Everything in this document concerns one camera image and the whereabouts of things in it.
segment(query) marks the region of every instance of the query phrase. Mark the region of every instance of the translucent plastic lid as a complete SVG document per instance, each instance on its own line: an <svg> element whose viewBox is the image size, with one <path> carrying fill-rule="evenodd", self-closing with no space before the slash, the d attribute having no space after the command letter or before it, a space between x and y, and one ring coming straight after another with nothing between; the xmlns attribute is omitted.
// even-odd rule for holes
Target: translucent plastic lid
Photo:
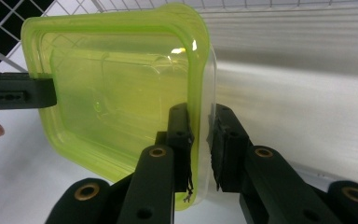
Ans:
<svg viewBox="0 0 358 224"><path fill-rule="evenodd" d="M195 136L193 176L199 166L210 166L199 164L199 153L209 157L214 55L192 8L168 4L150 11L31 18L21 39L30 75L54 80L58 103L40 109L40 117L49 142L64 157L116 182L134 171L156 133L167 130L169 109L187 103ZM195 191L202 178L193 178ZM177 209L195 199L184 198L176 194Z"/></svg>

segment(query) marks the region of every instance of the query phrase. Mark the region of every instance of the plastic container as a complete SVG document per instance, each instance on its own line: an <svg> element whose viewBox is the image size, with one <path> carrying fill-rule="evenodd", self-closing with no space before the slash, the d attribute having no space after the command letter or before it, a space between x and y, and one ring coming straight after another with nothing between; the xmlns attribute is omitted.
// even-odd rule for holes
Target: plastic container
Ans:
<svg viewBox="0 0 358 224"><path fill-rule="evenodd" d="M58 103L40 109L49 142L113 182L132 173L141 151L167 130L170 107L187 102L199 200L210 167L206 139L214 117L215 58L196 11L168 4L31 18L21 39L30 75L54 80ZM176 194L177 210L195 201L193 196L184 203L185 196Z"/></svg>

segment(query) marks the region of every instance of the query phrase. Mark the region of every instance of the green plastic container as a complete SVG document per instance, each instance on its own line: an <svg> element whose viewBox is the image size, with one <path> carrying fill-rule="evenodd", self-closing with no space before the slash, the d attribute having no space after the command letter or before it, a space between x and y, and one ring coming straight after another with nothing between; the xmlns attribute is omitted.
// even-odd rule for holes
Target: green plastic container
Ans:
<svg viewBox="0 0 358 224"><path fill-rule="evenodd" d="M30 75L54 80L58 103L39 110L49 142L113 182L132 173L142 150L167 130L169 109L187 103L200 198L210 167L206 138L214 114L215 58L196 11L168 4L31 18L21 42ZM184 203L185 196L176 194L177 210L195 201L193 196Z"/></svg>

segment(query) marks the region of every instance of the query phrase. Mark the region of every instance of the wire mesh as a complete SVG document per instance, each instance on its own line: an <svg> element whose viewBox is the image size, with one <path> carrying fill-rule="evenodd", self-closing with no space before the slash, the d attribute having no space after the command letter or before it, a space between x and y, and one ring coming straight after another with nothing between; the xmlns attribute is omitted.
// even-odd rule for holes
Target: wire mesh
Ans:
<svg viewBox="0 0 358 224"><path fill-rule="evenodd" d="M2 7L8 11L0 20L0 33L10 36L16 44L9 53L0 50L0 70L26 71L25 61L18 57L21 51L20 26L17 31L10 31L4 26L5 22L13 15L22 23L26 18L19 13L19 8L25 4L31 4L37 8L41 16L75 15L102 12L119 12L131 10L148 10L162 5L179 2L187 4L200 13L215 12L216 10L230 12L231 9L240 10L273 10L274 8L307 8L307 7L334 7L334 6L358 6L358 0L52 0L51 4L43 9L35 0L19 0L17 4L10 4L7 0L0 0Z"/></svg>

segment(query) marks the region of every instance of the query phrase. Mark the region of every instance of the container lid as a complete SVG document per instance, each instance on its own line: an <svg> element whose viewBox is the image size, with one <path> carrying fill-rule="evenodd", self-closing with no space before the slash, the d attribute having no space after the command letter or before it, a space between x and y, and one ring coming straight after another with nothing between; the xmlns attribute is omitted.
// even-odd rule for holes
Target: container lid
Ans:
<svg viewBox="0 0 358 224"><path fill-rule="evenodd" d="M167 130L169 109L187 103L197 173L210 42L191 7L31 18L21 42L30 75L54 80L58 103L39 111L49 142L64 157L116 182ZM194 201L184 197L176 194L179 210Z"/></svg>

